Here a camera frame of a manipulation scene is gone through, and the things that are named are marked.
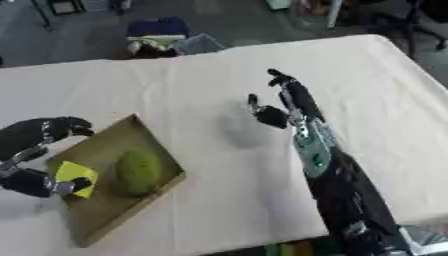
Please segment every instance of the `gray floor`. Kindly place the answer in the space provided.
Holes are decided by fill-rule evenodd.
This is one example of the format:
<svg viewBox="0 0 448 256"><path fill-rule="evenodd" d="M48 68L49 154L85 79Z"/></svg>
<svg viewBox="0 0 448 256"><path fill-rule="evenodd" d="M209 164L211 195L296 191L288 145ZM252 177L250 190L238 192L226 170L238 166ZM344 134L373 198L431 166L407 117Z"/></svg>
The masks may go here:
<svg viewBox="0 0 448 256"><path fill-rule="evenodd" d="M390 0L366 10L404 13L407 6ZM129 21L165 16L182 17L193 33L207 33L229 47L366 33L362 26L304 30L287 12L270 11L263 0L135 0L133 10L121 17L111 12L50 15L54 30L48 32L30 1L16 0L0 5L0 55L6 67L121 58ZM448 36L448 25L428 25ZM436 42L425 36L418 44L421 66L448 85L448 50L435 53Z"/></svg>

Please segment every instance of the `green ball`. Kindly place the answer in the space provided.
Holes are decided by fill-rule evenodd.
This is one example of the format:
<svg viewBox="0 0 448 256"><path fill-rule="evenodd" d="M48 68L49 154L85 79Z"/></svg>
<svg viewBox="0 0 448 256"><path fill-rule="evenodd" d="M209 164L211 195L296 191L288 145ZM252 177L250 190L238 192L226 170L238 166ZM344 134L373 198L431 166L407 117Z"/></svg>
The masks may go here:
<svg viewBox="0 0 448 256"><path fill-rule="evenodd" d="M126 151L116 165L120 187L131 196L143 196L155 191L162 177L159 157L149 151Z"/></svg>

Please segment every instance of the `wooden tray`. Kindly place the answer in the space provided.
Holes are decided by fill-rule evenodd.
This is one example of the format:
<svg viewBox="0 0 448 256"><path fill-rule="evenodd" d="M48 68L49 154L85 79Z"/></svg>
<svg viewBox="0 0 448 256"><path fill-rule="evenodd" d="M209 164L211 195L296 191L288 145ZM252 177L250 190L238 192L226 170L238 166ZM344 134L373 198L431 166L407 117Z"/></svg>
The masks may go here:
<svg viewBox="0 0 448 256"><path fill-rule="evenodd" d="M114 165L129 149L156 153L163 167L160 191L146 197L126 197L117 193ZM64 197L73 239L87 247L131 218L185 178L185 172L136 115L131 115L70 149L50 158L47 166L55 173L63 161L71 161L98 172L98 182L89 199Z"/></svg>

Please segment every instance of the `white table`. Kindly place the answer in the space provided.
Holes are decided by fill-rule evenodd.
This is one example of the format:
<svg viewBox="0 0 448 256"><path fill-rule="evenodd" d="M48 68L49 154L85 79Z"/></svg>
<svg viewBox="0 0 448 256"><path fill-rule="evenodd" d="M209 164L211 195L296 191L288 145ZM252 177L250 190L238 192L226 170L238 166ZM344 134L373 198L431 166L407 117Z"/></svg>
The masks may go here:
<svg viewBox="0 0 448 256"><path fill-rule="evenodd" d="M100 130L136 112L188 172L87 249L71 245L58 200L37 209L39 200L1 191L2 254L196 255L325 234L291 133L258 124L243 107L250 92L280 105L268 68L309 87L400 223L448 215L447 92L386 39L356 36L0 70L1 126L73 115Z"/></svg>

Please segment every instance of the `robot forearm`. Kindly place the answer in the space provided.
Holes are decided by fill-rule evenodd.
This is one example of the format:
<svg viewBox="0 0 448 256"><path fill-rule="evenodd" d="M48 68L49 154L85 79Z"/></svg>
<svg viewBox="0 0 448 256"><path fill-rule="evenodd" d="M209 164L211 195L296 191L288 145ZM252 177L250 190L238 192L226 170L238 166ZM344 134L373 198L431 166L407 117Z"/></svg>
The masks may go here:
<svg viewBox="0 0 448 256"><path fill-rule="evenodd" d="M349 256L411 256L386 203L362 168L337 144L307 88L276 70L270 86L279 85L288 113L259 106L249 95L257 119L271 126L295 127L294 146L317 208L332 237Z"/></svg>

